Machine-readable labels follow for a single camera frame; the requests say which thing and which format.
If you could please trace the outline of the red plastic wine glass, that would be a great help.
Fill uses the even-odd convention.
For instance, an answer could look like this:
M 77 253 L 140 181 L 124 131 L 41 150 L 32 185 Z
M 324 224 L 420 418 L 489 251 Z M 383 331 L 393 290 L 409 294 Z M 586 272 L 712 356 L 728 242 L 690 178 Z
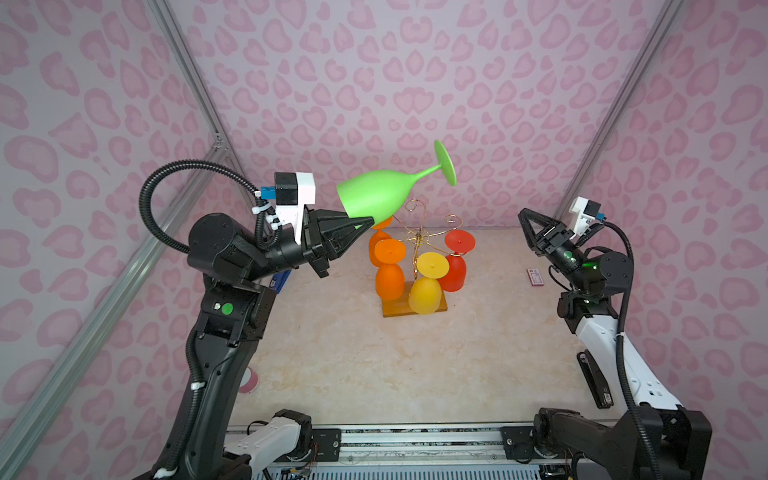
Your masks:
M 445 244 L 450 251 L 446 256 L 449 270 L 438 281 L 445 292 L 457 292 L 464 286 L 467 276 L 464 256 L 475 248 L 476 239 L 467 231 L 452 230 L 445 235 Z

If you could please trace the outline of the green plastic wine glass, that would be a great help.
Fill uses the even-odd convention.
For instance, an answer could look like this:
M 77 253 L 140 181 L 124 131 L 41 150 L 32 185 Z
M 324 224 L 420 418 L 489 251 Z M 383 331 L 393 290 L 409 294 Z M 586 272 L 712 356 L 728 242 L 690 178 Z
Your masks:
M 338 184 L 336 192 L 347 216 L 371 217 L 375 224 L 382 223 L 407 203 L 420 180 L 435 172 L 440 172 L 450 186 L 456 186 L 455 167 L 440 140 L 434 141 L 434 152 L 437 164 L 418 173 L 375 170 Z

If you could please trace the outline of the yellow plastic wine glass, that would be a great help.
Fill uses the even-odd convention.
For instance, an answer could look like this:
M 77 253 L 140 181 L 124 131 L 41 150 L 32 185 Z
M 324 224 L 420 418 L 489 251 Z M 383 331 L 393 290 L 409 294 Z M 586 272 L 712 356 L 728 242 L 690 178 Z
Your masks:
M 443 290 L 439 279 L 449 271 L 447 259 L 435 252 L 421 254 L 416 261 L 416 271 L 419 277 L 411 288 L 408 304 L 413 312 L 419 315 L 435 313 L 440 306 Z

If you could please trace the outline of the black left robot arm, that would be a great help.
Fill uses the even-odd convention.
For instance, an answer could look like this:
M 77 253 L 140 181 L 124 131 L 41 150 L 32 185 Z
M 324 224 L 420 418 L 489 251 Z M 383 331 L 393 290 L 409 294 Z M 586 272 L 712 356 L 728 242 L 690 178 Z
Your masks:
M 263 339 L 276 292 L 261 284 L 309 264 L 319 277 L 374 224 L 371 217 L 305 209 L 298 237 L 262 251 L 232 217 L 198 220 L 181 250 L 203 275 L 205 292 L 184 347 L 189 378 L 171 433 L 145 479 L 250 479 L 284 455 L 312 457 L 310 416 L 282 410 L 242 443 L 226 445 L 228 422 L 246 367 Z

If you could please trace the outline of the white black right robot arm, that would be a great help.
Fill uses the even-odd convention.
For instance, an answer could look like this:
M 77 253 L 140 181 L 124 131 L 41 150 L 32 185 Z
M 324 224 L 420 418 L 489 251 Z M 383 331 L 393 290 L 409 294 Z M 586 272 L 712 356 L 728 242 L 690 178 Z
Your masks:
M 700 479 L 712 426 L 689 410 L 657 378 L 626 332 L 635 262 L 625 232 L 589 201 L 575 232 L 563 222 L 524 208 L 518 214 L 526 243 L 569 283 L 557 314 L 585 346 L 615 407 L 624 412 L 612 426 L 581 413 L 542 407 L 535 415 L 533 450 L 547 457 L 570 454 L 571 471 L 588 459 L 613 479 Z

